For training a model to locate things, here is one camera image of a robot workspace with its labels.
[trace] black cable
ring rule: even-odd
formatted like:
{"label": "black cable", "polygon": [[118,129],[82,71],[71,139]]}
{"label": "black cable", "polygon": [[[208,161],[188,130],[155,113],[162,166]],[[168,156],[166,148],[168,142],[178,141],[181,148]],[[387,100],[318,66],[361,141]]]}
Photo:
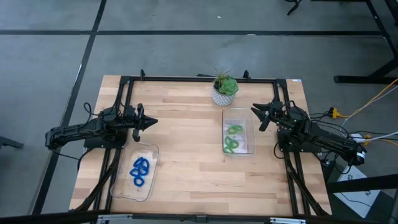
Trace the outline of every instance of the black cable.
{"label": "black cable", "polygon": [[342,127],[342,126],[340,126],[340,125],[338,125],[338,124],[333,124],[333,123],[329,123],[329,122],[326,122],[326,121],[318,121],[318,122],[337,126],[337,127],[341,128],[342,130],[344,130],[345,133],[347,134],[347,136],[349,136],[349,134],[348,134],[349,132],[347,131],[347,129],[345,129],[344,127]]}
{"label": "black cable", "polygon": [[312,114],[310,114],[310,116],[311,115],[315,115],[315,114],[325,114],[325,113],[312,113]]}
{"label": "black cable", "polygon": [[79,130],[80,128],[82,128],[82,127],[84,127],[84,126],[86,126],[87,124],[88,124],[88,122],[90,121],[90,118],[91,118],[91,105],[89,104],[89,103],[87,103],[88,104],[88,107],[89,107],[89,109],[90,109],[90,112],[88,113],[88,118],[87,118],[87,121],[86,121],[86,123],[84,123],[84,124],[82,124],[81,126],[79,126],[77,129]]}
{"label": "black cable", "polygon": [[323,160],[325,161],[325,163],[326,163],[326,161],[328,160],[328,156],[329,156],[329,154],[331,153],[331,151],[329,151],[326,155],[325,155],[325,158],[323,158]]}
{"label": "black cable", "polygon": [[274,146],[274,156],[275,156],[276,158],[278,158],[278,159],[284,159],[285,157],[278,157],[278,156],[276,155],[276,147],[277,147],[278,144],[279,144],[279,142],[277,142],[277,143],[275,144],[275,146]]}
{"label": "black cable", "polygon": [[86,151],[85,153],[83,153],[83,155],[81,155],[79,159],[77,159],[77,160],[78,160],[78,162],[77,162],[77,172],[79,172],[81,160],[82,160],[83,157],[84,157],[86,154],[88,154],[91,150],[93,150],[93,149],[87,149],[87,151]]}
{"label": "black cable", "polygon": [[[112,113],[112,112],[113,112],[113,109],[115,109],[115,107],[116,107],[116,103],[117,103],[117,102],[118,102],[119,104],[121,104],[121,105],[124,107],[124,105],[121,103],[121,98],[122,98],[122,94],[121,94],[121,92],[120,92],[120,93],[118,93],[118,95],[116,96],[115,101],[113,102],[112,109],[109,110],[106,114],[103,114],[103,116]],[[92,113],[91,105],[90,105],[88,102],[85,102],[85,103],[83,104],[83,107],[84,107],[85,111],[86,111],[88,114],[93,115],[93,116],[99,116],[99,114],[94,114],[94,113]]]}
{"label": "black cable", "polygon": [[348,174],[348,173],[349,173],[349,171],[351,170],[351,166],[349,166],[349,167],[348,167],[348,170],[347,170],[347,172],[342,172],[342,171],[338,170],[337,166],[335,166],[335,169],[336,169],[336,170],[337,170],[337,172],[339,172],[340,174]]}
{"label": "black cable", "polygon": [[299,7],[299,3],[301,2],[301,0],[285,0],[285,2],[294,2],[293,8],[287,12],[287,15],[289,16]]}
{"label": "black cable", "polygon": [[67,158],[76,159],[77,161],[79,160],[78,158],[73,157],[73,156],[64,155],[64,154],[55,152],[54,150],[51,150],[51,151],[52,151],[53,153],[55,153],[55,154],[58,154],[59,156],[65,156],[65,157],[67,157]]}
{"label": "black cable", "polygon": [[[350,201],[350,202],[361,203],[361,204],[363,204],[363,205],[368,206],[369,208],[372,208],[371,205],[368,205],[368,204],[366,204],[366,203],[364,203],[364,202],[360,202],[360,201],[350,200],[350,199],[348,199],[348,197],[345,196],[343,193],[340,193],[340,194],[341,194],[344,198],[346,198],[348,201]],[[378,212],[380,212],[380,213],[383,213],[383,214],[385,214],[385,215],[389,215],[391,218],[393,218],[393,219],[396,221],[396,223],[398,223],[398,220],[397,220],[396,218],[394,218],[392,215],[387,214],[387,213],[385,213],[384,211],[377,209],[376,207],[373,207],[373,208],[376,209],[376,210],[377,210]]]}
{"label": "black cable", "polygon": [[[327,126],[327,125],[324,125],[324,124],[318,124],[319,126],[323,126],[323,127],[327,127],[327,128],[331,128],[331,129],[334,129],[334,130],[337,130],[337,131],[339,131],[340,132],[340,130],[339,129],[337,129],[337,128],[334,128],[334,127],[331,127],[331,126]],[[354,137],[354,136],[350,136],[350,138],[360,138],[360,139],[365,139],[364,137]],[[392,138],[380,138],[380,139],[385,139],[385,140],[391,140],[391,141],[398,141],[398,139],[392,139]]]}
{"label": "black cable", "polygon": [[313,120],[313,119],[322,119],[322,118],[324,118],[324,117],[326,117],[326,116],[328,116],[328,115],[327,115],[327,114],[324,114],[324,115],[319,116],[319,117],[311,117],[311,120]]}

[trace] white pot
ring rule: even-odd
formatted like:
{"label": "white pot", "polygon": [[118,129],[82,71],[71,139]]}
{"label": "white pot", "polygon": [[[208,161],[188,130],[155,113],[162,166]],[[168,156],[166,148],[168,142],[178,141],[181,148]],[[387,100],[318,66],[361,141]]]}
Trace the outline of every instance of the white pot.
{"label": "white pot", "polygon": [[213,87],[211,91],[211,99],[218,105],[218,106],[227,106],[232,103],[235,99],[235,94],[231,96],[227,96],[224,94],[219,93],[216,88]]}

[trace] potted plant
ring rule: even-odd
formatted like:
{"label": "potted plant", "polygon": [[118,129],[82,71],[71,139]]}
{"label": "potted plant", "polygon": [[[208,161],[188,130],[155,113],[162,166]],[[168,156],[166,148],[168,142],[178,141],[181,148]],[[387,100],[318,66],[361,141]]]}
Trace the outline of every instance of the potted plant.
{"label": "potted plant", "polygon": [[238,83],[233,77],[220,73],[214,80],[211,98],[217,105],[226,106],[232,103],[238,90]]}

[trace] green object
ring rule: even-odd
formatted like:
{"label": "green object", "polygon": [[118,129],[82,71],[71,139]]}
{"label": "green object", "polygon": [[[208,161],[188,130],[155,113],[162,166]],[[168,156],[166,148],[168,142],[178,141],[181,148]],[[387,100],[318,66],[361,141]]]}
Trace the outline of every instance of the green object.
{"label": "green object", "polygon": [[235,139],[231,139],[231,137],[226,136],[224,138],[224,143],[226,144],[226,146],[224,147],[224,152],[231,152],[234,153],[233,149],[236,149],[237,147],[239,147],[239,142]]}
{"label": "green object", "polygon": [[227,96],[232,96],[239,90],[236,80],[226,73],[218,75],[215,80],[215,88],[219,93]]}
{"label": "green object", "polygon": [[243,127],[241,125],[231,125],[226,131],[228,134],[236,134],[243,131]]}
{"label": "green object", "polygon": [[235,153],[235,152],[233,151],[233,149],[231,149],[231,148],[228,147],[228,146],[224,147],[224,152]]}

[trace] cable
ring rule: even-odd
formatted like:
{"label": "cable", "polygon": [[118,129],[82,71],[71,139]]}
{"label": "cable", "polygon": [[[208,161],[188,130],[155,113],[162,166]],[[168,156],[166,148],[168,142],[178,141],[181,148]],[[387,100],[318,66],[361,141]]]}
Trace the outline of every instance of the cable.
{"label": "cable", "polygon": [[[125,107],[125,106],[121,103],[121,98],[122,98],[122,95],[121,95],[121,92],[120,92],[120,93],[118,93],[118,95],[116,96],[115,101],[113,102],[112,109],[109,110],[106,114],[103,114],[103,116],[112,113],[113,109],[115,109],[115,107],[116,107],[116,103],[119,103],[120,105],[122,105],[122,107]],[[94,114],[94,113],[92,113],[91,105],[90,105],[88,102],[85,102],[85,103],[83,104],[83,107],[84,107],[85,111],[86,111],[88,114],[93,115],[93,116],[99,116],[99,114]]]}
{"label": "cable", "polygon": [[276,157],[276,158],[278,158],[278,159],[284,159],[285,157],[278,157],[277,155],[276,155],[276,146],[277,145],[279,145],[279,142],[277,142],[276,144],[275,144],[275,146],[274,146],[274,156]]}
{"label": "cable", "polygon": [[[345,196],[343,193],[340,193],[340,194],[341,194],[344,198],[346,198],[348,201],[350,201],[350,202],[361,203],[361,204],[363,204],[363,205],[368,206],[369,208],[372,208],[371,205],[368,205],[368,204],[366,204],[366,203],[364,203],[364,202],[360,202],[360,201],[350,200],[350,199],[348,199],[348,197]],[[379,211],[380,213],[383,213],[383,214],[385,214],[385,215],[389,215],[391,218],[393,218],[393,219],[396,221],[396,223],[398,223],[398,220],[397,220],[396,218],[394,218],[392,215],[387,214],[387,213],[385,213],[384,211],[382,212],[382,210],[379,210],[379,209],[377,209],[376,207],[374,207],[374,209],[376,209],[376,210]]]}
{"label": "cable", "polygon": [[395,135],[395,134],[398,134],[398,131],[396,131],[396,132],[394,132],[394,133],[391,133],[391,134],[387,134],[387,135],[385,135],[385,136],[379,136],[379,137],[376,137],[376,138],[365,139],[364,142],[366,142],[366,141],[373,141],[373,140],[377,140],[377,139],[383,139],[383,138],[385,138],[385,137],[393,136],[393,135]]}
{"label": "cable", "polygon": [[319,126],[323,126],[323,127],[327,127],[327,128],[331,128],[331,129],[334,129],[334,130],[336,130],[336,131],[340,131],[339,129],[337,129],[337,128],[334,128],[334,127],[331,127],[331,126],[327,126],[327,125],[324,125],[324,124],[318,124]]}
{"label": "cable", "polygon": [[326,116],[329,116],[328,112],[323,113],[322,116],[311,118],[311,119],[322,119],[322,118],[324,118]]}
{"label": "cable", "polygon": [[341,134],[343,134],[343,133],[341,132],[341,129],[343,129],[343,130],[345,131],[345,133],[347,134],[347,136],[349,136],[347,129],[343,128],[343,126],[340,126],[340,125],[338,125],[338,124],[329,123],[329,122],[326,122],[326,121],[318,121],[318,122],[337,126],[337,127],[340,128],[340,133],[341,133]]}
{"label": "cable", "polygon": [[392,92],[393,90],[395,90],[396,88],[398,88],[398,86],[394,87],[392,90],[388,91],[387,93],[385,93],[384,95],[382,95],[381,97],[377,98],[378,96],[381,95],[381,93],[383,93],[386,89],[388,89],[391,85],[393,85],[395,82],[398,82],[398,78],[395,79],[392,83],[390,83],[388,86],[386,86],[379,94],[377,94],[375,97],[373,97],[369,102],[367,102],[362,108],[357,109],[356,111],[354,111],[353,114],[349,115],[343,122],[343,124],[341,125],[341,127],[343,127],[345,125],[345,123],[354,115],[358,114],[360,111],[362,111],[363,109],[365,109],[365,107],[369,106],[370,104],[376,102],[377,100],[380,100],[381,98],[385,97],[386,95],[388,95],[390,92]]}
{"label": "cable", "polygon": [[77,159],[77,160],[78,160],[78,162],[77,162],[77,172],[79,172],[81,160],[82,160],[83,157],[84,157],[86,154],[88,154],[91,150],[93,150],[93,149],[87,149],[86,152],[83,153],[83,155],[81,155],[79,159]]}
{"label": "cable", "polygon": [[310,116],[311,116],[311,115],[315,115],[315,114],[325,114],[325,113],[312,113],[312,114],[310,114]]}
{"label": "cable", "polygon": [[301,2],[301,0],[285,0],[285,2],[294,2],[293,8],[287,12],[287,15],[289,16],[293,11],[295,11],[299,7],[299,3]]}
{"label": "cable", "polygon": [[335,166],[335,169],[336,169],[337,172],[339,172],[340,174],[348,174],[349,171],[351,170],[351,167],[352,167],[352,166],[349,166],[349,167],[348,167],[347,172],[342,172],[342,171],[338,170],[337,166]]}
{"label": "cable", "polygon": [[[350,138],[354,139],[354,138],[359,138],[362,139],[363,137],[352,137],[350,136]],[[378,139],[378,140],[391,140],[391,141],[398,141],[398,139],[392,139],[392,138],[382,138],[382,139]]]}
{"label": "cable", "polygon": [[396,78],[392,83],[390,83],[390,84],[389,84],[388,86],[386,86],[383,90],[381,90],[380,93],[378,93],[375,97],[373,97],[371,100],[369,100],[362,108],[360,108],[360,109],[354,111],[354,113],[351,114],[350,117],[353,116],[353,115],[356,115],[356,114],[359,113],[361,110],[363,110],[365,107],[367,107],[367,106],[369,106],[370,104],[374,103],[374,102],[376,101],[376,100],[374,100],[374,99],[376,99],[376,98],[379,97],[382,93],[384,93],[384,91],[386,91],[386,90],[387,90],[390,86],[392,86],[395,82],[398,82],[398,78]]}
{"label": "cable", "polygon": [[372,132],[372,131],[353,131],[353,132],[350,132],[349,134],[355,134],[355,133],[361,133],[361,132],[370,133],[370,134],[389,134],[389,133],[376,133],[376,132]]}
{"label": "cable", "polygon": [[84,123],[84,124],[82,124],[81,126],[79,126],[79,127],[77,128],[78,130],[79,130],[80,128],[86,126],[86,125],[88,124],[88,122],[90,121],[91,114],[92,114],[92,112],[91,112],[91,105],[90,105],[89,103],[87,103],[87,105],[88,105],[88,107],[89,107],[89,109],[90,109],[90,112],[88,113],[87,121],[86,121],[86,123]]}
{"label": "cable", "polygon": [[73,157],[73,156],[67,156],[67,155],[64,155],[64,154],[55,152],[54,150],[51,150],[51,151],[52,151],[53,153],[55,153],[55,154],[58,154],[59,156],[65,156],[65,157],[67,157],[67,158],[76,159],[77,161],[79,160],[78,158]]}
{"label": "cable", "polygon": [[379,139],[379,140],[380,140],[380,141],[385,141],[385,142],[391,143],[391,144],[393,144],[393,145],[395,145],[395,146],[398,146],[397,143],[395,143],[395,142],[393,142],[393,141],[390,141],[390,140],[387,140],[387,139]]}

